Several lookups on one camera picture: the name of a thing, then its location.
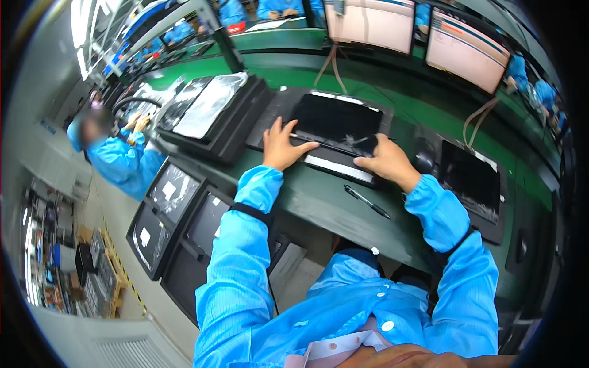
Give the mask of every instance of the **black pen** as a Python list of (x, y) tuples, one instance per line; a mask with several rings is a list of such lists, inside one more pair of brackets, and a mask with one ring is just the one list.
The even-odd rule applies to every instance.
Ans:
[(376, 213), (378, 213), (382, 217), (388, 218), (389, 220), (391, 219), (391, 217), (382, 208), (378, 207), (376, 204), (374, 204), (374, 203), (370, 202), (369, 200), (367, 200), (366, 198), (362, 197), (362, 195), (360, 193), (358, 193), (357, 191), (355, 191), (354, 189), (352, 189), (351, 186), (344, 184), (343, 189), (346, 192), (348, 192), (350, 195), (352, 195), (352, 197), (366, 203), (368, 205), (368, 207), (375, 210)]

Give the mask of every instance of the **green workbench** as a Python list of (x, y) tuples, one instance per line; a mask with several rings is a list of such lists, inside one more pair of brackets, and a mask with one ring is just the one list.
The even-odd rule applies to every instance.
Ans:
[[(280, 44), (288, 49), (321, 50), (325, 30), (322, 29), (275, 29), (251, 32), (232, 37), (241, 51), (252, 49), (274, 49)], [(270, 88), (281, 86), (312, 88), (317, 73), (325, 61), (325, 56), (304, 53), (245, 52), (246, 68), (265, 78)], [(387, 69), (360, 62), (338, 59), (338, 68), (348, 94), (390, 106), (395, 117), (391, 137), (411, 155), (411, 142), (416, 124), (434, 129), (447, 137), (462, 140), (462, 127), (465, 118), (478, 109), (480, 104), (465, 99), (454, 92), (448, 92), (439, 85), (429, 84), (427, 80), (414, 78), (398, 69)], [(204, 57), (198, 60), (185, 60), (176, 65), (146, 74), (147, 82), (154, 89), (167, 88), (176, 78), (186, 76), (186, 80), (208, 75), (231, 73), (224, 59), (213, 46)], [(331, 67), (326, 70), (317, 86), (324, 91), (341, 93), (342, 90), (333, 76)], [(532, 134), (541, 135), (542, 129), (529, 113), (511, 97), (499, 93), (505, 105), (513, 110), (517, 119), (510, 121)], [(509, 254), (514, 218), (514, 198), (516, 186), (524, 189), (526, 195), (539, 201), (546, 209), (551, 209), (551, 190), (537, 174), (536, 168), (498, 142), (498, 135), (509, 135), (509, 131), (497, 131), (501, 124), (490, 114), (477, 134), (474, 148), (490, 159), (502, 164), (507, 173), (508, 195), (505, 202), (506, 226), (503, 244), (490, 249), (499, 268), (497, 296), (512, 303), (521, 301), (522, 281), (505, 269)], [(472, 126), (467, 137), (472, 133)], [(555, 158), (557, 150), (548, 140), (543, 140), (545, 149)], [(240, 176), (249, 168), (262, 163), (262, 153), (246, 150), (240, 161), (233, 167), (216, 164), (212, 161), (193, 157), (193, 161), (206, 175), (216, 177), (230, 184), (237, 184)], [(343, 190), (344, 184), (351, 184), (367, 199), (381, 206), (390, 216), (387, 220), (368, 206), (355, 200)], [(367, 248), (376, 247), (380, 253), (391, 259), (408, 264), (420, 270), (429, 271), (423, 256), (428, 246), (422, 238), (422, 228), (416, 217), (403, 208), (401, 191), (391, 186), (388, 190), (373, 190), (350, 183), (339, 177), (314, 170), (302, 163), (295, 164), (285, 172), (284, 186), (276, 205), (318, 227), (325, 228)]]

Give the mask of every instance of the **red object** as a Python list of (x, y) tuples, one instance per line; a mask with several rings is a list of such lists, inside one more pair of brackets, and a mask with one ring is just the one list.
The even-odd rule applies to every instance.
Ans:
[(238, 24), (231, 24), (230, 26), (227, 27), (227, 30), (229, 31), (229, 33), (237, 33), (239, 31), (244, 30), (245, 27), (246, 27), (246, 22), (241, 21)]

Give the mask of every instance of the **wooden pallet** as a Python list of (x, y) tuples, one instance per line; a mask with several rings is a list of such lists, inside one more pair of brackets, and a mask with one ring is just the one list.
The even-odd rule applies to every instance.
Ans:
[(117, 258), (114, 255), (114, 251), (112, 248), (112, 244), (110, 239), (106, 236), (104, 230), (100, 229), (100, 234), (102, 235), (102, 239), (104, 240), (104, 254), (107, 256), (108, 260), (110, 261), (110, 265), (114, 274), (117, 276), (117, 284), (114, 288), (114, 293), (112, 294), (112, 299), (110, 301), (110, 307), (108, 309), (108, 318), (118, 318), (119, 312), (123, 307), (123, 294), (125, 289), (128, 286), (127, 278), (121, 268), (121, 265), (118, 263)]

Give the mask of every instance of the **white snap button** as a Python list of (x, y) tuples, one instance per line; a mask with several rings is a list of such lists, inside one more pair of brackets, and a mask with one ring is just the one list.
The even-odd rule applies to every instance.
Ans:
[(393, 327), (395, 326), (395, 322), (393, 321), (386, 321), (382, 324), (382, 330), (383, 331), (391, 331), (393, 329)]

